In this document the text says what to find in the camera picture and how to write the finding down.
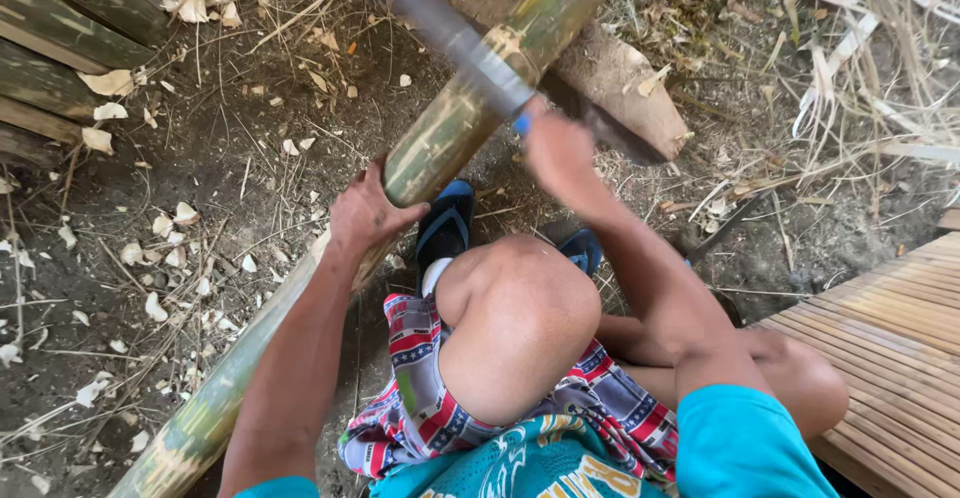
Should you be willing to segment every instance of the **teal shirt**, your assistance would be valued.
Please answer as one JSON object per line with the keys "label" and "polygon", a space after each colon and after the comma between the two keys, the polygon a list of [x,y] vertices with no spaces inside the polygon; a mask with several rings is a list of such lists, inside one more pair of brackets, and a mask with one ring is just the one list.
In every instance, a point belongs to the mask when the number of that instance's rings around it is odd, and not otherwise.
{"label": "teal shirt", "polygon": [[[710,385],[679,403],[676,489],[682,496],[837,496],[777,399],[737,385]],[[258,484],[238,498],[316,498],[310,479]],[[583,419],[546,415],[522,421],[464,452],[394,468],[371,498],[400,496],[644,496],[665,492],[621,471]]]}

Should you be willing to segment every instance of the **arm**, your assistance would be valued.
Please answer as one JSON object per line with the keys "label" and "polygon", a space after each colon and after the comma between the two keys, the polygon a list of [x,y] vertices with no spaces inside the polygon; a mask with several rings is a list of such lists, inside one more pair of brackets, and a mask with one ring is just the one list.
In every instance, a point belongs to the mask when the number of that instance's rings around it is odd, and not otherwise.
{"label": "arm", "polygon": [[528,111],[534,114],[526,138],[534,178],[599,236],[630,307],[671,358],[678,397],[714,383],[772,395],[714,296],[673,247],[594,174],[590,133],[546,112],[542,101],[534,100]]}
{"label": "arm", "polygon": [[265,480],[314,478],[314,448],[333,398],[351,286],[364,253],[430,209],[397,209],[380,164],[361,172],[330,208],[317,270],[260,357],[226,448],[219,496]]}

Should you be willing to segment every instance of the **blue handle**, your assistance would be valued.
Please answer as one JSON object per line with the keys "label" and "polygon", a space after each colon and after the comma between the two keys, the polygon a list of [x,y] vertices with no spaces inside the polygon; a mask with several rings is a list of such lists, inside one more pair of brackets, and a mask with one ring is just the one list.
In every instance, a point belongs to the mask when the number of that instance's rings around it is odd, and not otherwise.
{"label": "blue handle", "polygon": [[526,137],[530,134],[530,126],[533,124],[534,118],[530,116],[529,113],[524,111],[520,114],[512,124],[513,131],[519,134],[521,137]]}

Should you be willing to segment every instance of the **bamboo slat floor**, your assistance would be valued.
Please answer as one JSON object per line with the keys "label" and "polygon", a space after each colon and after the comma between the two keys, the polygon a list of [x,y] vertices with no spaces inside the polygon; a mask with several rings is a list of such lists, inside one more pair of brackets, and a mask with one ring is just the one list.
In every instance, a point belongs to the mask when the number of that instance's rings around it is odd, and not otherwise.
{"label": "bamboo slat floor", "polygon": [[877,497],[960,496],[960,233],[751,327],[817,350],[849,410],[810,450]]}

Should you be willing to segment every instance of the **leg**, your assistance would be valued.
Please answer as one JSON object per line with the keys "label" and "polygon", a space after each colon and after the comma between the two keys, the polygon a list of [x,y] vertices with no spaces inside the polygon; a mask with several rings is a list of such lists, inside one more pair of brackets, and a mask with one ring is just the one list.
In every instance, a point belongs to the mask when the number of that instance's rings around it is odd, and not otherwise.
{"label": "leg", "polygon": [[509,425],[577,362],[600,321],[594,283],[552,246],[527,235],[463,253],[440,275],[439,316],[456,330],[439,372],[474,418]]}
{"label": "leg", "polygon": [[[739,330],[736,334],[746,344],[776,398],[793,416],[804,439],[831,429],[843,419],[849,398],[847,386],[826,359],[778,332]],[[612,357],[632,363],[621,367],[640,386],[666,406],[677,409],[674,370],[669,368],[666,352],[644,334],[640,320],[605,315],[597,339]]]}

